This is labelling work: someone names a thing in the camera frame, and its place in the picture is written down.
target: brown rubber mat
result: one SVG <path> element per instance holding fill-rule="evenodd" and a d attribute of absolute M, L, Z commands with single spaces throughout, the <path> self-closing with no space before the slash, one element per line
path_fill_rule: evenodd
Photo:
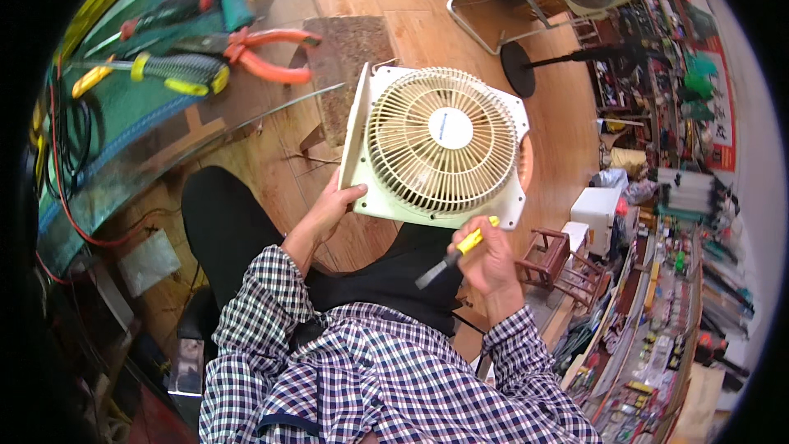
<path fill-rule="evenodd" d="M 315 88 L 346 84 L 319 97 L 326 142 L 342 146 L 362 67 L 395 57 L 387 25 L 382 16 L 350 16 L 306 19 L 304 29 L 323 36 L 321 47 L 307 52 Z"/>

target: orange pliers handle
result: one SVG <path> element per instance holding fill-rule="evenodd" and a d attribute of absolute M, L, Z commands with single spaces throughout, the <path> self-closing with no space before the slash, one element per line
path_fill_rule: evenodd
<path fill-rule="evenodd" d="M 296 43 L 307 48 L 321 44 L 321 35 L 302 30 L 266 30 L 250 33 L 249 28 L 243 27 L 237 33 L 231 33 L 228 38 L 228 47 L 224 52 L 231 64 L 242 64 L 250 74 L 254 74 L 267 81 L 284 84 L 304 84 L 312 78 L 312 72 L 307 67 L 291 69 L 269 64 L 249 50 L 263 44 L 288 42 Z"/>

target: checkered shirt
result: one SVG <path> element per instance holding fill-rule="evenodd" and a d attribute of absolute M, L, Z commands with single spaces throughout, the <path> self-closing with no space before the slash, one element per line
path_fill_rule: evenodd
<path fill-rule="evenodd" d="M 315 318 L 326 330 L 289 355 L 293 328 Z M 398 311 L 315 312 L 298 268 L 271 246 L 213 340 L 202 442 L 359 442 L 371 431 L 379 442 L 602 442 L 559 389 L 528 307 L 484 336 L 493 388 L 439 331 Z"/>

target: fan center hub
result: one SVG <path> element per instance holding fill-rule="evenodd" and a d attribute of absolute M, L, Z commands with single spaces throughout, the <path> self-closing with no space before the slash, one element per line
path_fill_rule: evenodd
<path fill-rule="evenodd" d="M 433 112 L 428 120 L 428 129 L 433 140 L 448 150 L 466 147 L 474 136 L 474 125 L 468 115 L 450 107 Z"/>

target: box fan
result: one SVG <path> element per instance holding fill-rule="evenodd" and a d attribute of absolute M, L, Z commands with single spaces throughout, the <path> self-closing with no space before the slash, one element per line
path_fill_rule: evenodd
<path fill-rule="evenodd" d="M 368 63 L 348 119 L 339 187 L 368 185 L 356 213 L 454 229 L 490 214 L 513 229 L 533 167 L 527 132 L 522 100 L 470 74 L 373 72 Z"/>

